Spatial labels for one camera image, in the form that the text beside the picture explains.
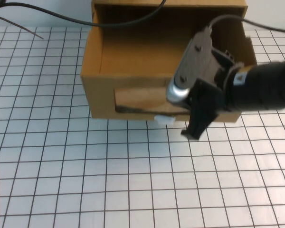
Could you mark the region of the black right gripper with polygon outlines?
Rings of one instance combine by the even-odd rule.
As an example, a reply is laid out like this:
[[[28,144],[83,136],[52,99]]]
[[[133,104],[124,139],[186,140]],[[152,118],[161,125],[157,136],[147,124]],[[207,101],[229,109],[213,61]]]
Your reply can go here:
[[[181,135],[189,140],[199,140],[207,127],[221,113],[229,112],[226,98],[226,83],[235,66],[233,56],[212,48],[207,58],[199,63],[194,86],[190,95],[197,108],[192,108],[186,129]]]

